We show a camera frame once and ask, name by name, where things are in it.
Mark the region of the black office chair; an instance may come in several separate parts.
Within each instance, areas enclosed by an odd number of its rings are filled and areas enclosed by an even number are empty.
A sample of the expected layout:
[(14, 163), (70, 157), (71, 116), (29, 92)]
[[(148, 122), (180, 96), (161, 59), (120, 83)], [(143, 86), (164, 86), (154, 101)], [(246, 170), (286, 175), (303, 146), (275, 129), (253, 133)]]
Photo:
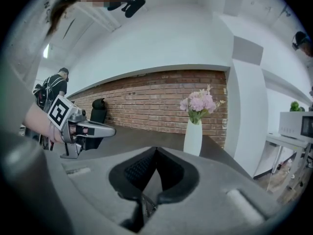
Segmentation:
[(108, 109), (103, 98), (96, 99), (92, 103), (90, 120), (98, 123), (104, 123)]

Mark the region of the person's left hand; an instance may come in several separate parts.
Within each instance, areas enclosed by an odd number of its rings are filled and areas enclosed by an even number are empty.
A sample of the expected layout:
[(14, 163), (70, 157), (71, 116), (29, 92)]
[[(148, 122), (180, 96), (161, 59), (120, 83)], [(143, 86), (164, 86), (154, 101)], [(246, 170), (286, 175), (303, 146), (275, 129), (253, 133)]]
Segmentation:
[(76, 135), (87, 134), (87, 133), (88, 133), (87, 127), (77, 126), (77, 125), (73, 125), (69, 127), (69, 134), (71, 137), (76, 136)]

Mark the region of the small green plant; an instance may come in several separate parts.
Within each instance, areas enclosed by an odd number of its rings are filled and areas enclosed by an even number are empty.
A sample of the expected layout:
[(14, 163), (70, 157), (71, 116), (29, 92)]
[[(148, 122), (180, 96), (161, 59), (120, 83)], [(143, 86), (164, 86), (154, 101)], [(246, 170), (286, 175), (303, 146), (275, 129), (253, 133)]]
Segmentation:
[(299, 106), (299, 103), (297, 101), (293, 101), (291, 103), (290, 112), (304, 112), (305, 109), (301, 106)]

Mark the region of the person's white trousers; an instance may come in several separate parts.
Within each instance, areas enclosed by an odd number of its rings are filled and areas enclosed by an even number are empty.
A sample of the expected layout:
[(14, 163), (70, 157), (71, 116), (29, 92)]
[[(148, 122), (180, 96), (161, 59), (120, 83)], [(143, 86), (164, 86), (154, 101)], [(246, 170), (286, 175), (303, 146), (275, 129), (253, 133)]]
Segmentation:
[(67, 177), (57, 154), (34, 140), (0, 130), (0, 208), (8, 222), (32, 234), (83, 235), (86, 203)]

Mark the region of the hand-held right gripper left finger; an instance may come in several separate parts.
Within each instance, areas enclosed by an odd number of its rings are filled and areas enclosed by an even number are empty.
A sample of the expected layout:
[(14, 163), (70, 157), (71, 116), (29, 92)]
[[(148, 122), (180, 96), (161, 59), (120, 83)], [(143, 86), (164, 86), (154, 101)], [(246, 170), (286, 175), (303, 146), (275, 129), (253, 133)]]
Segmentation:
[(120, 198), (109, 182), (115, 165), (145, 150), (88, 160), (62, 160), (56, 153), (48, 154), (48, 171), (73, 235), (152, 235), (145, 228), (136, 234), (121, 226), (132, 217), (136, 202)]

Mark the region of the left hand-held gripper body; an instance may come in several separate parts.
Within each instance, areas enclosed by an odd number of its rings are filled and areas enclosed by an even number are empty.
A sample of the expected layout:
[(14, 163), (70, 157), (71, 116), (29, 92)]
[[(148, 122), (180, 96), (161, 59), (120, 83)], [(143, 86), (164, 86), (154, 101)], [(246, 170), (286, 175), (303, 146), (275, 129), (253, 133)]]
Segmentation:
[(77, 159), (83, 150), (97, 149), (102, 141), (102, 138), (70, 136), (69, 127), (87, 120), (86, 112), (61, 95), (53, 102), (48, 118), (59, 129), (65, 144), (62, 159)]

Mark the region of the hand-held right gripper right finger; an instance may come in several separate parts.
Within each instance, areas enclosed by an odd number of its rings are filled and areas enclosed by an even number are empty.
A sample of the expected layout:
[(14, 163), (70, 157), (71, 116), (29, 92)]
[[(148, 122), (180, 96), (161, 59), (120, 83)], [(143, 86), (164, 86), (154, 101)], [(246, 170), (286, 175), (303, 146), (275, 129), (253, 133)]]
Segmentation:
[(166, 148), (198, 170), (196, 188), (184, 200), (162, 204), (148, 222), (148, 235), (254, 235), (279, 204), (250, 177), (206, 158)]

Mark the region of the person's left forearm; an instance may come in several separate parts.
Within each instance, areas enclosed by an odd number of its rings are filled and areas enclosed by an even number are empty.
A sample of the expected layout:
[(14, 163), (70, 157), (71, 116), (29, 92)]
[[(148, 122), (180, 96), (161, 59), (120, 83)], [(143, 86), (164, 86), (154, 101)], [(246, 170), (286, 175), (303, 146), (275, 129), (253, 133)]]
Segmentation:
[(34, 132), (50, 138), (53, 142), (63, 143), (59, 129), (48, 118), (48, 114), (35, 103), (28, 110), (23, 125)]

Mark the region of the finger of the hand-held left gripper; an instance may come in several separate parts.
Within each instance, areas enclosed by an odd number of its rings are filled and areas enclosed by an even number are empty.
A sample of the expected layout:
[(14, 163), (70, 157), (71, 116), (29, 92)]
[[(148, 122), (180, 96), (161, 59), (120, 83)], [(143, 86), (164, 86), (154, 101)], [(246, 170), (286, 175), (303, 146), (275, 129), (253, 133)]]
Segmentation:
[(116, 129), (114, 127), (103, 123), (85, 120), (77, 123), (76, 125), (88, 128), (87, 134), (77, 135), (78, 137), (107, 138), (116, 134)]

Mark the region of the white side table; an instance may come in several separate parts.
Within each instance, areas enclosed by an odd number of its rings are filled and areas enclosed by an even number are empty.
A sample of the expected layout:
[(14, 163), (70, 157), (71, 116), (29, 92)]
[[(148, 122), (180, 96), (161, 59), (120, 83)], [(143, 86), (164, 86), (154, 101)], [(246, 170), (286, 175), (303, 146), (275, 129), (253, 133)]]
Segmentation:
[(311, 141), (302, 141), (282, 136), (278, 133), (268, 133), (258, 167), (253, 175), (258, 179), (268, 173), (276, 173), (279, 165), (286, 163), (293, 155), (303, 155), (311, 151)]

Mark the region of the person's white shirt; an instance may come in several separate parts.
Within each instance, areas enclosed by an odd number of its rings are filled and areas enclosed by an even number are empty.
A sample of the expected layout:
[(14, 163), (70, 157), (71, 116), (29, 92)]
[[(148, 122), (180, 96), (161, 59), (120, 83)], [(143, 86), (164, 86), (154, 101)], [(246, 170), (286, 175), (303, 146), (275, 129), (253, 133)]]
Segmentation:
[(0, 50), (0, 130), (17, 133), (31, 105), (43, 51), (64, 11), (78, 0), (31, 0)]

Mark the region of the white ribbed vase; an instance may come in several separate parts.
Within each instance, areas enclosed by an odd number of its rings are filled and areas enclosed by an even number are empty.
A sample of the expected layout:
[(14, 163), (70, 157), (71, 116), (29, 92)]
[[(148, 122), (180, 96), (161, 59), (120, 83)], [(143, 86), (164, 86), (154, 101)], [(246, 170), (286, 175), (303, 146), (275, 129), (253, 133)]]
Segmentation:
[(194, 124), (190, 119), (187, 123), (185, 138), (184, 138), (184, 153), (194, 156), (199, 156), (202, 145), (202, 122), (199, 120)]

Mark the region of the pink flower bouquet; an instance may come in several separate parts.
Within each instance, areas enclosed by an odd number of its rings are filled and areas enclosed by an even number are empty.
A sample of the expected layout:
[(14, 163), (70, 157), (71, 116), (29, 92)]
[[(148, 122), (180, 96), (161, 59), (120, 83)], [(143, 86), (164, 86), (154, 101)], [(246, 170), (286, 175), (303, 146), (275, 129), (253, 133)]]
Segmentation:
[(180, 102), (180, 109), (188, 113), (192, 124), (198, 125), (205, 115), (213, 113), (221, 105), (225, 104), (224, 100), (213, 100), (213, 96), (210, 93), (211, 89), (211, 85), (208, 84), (206, 89), (192, 92)]

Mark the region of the white microwave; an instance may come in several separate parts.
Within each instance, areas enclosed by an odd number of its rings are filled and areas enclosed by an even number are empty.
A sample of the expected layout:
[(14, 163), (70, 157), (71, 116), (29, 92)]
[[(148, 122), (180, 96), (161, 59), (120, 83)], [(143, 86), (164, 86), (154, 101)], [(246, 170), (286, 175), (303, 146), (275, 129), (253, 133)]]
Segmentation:
[(313, 112), (281, 112), (278, 133), (313, 142)]

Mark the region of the black backpack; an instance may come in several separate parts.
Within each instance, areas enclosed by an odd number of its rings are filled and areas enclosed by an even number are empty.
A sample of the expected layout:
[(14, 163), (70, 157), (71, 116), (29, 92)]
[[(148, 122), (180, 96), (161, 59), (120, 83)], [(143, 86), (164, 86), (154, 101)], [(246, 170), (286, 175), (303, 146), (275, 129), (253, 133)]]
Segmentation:
[(36, 98), (35, 103), (37, 106), (45, 113), (48, 113), (54, 99), (51, 84), (48, 82), (45, 82), (43, 85), (37, 84), (33, 90), (33, 94)]

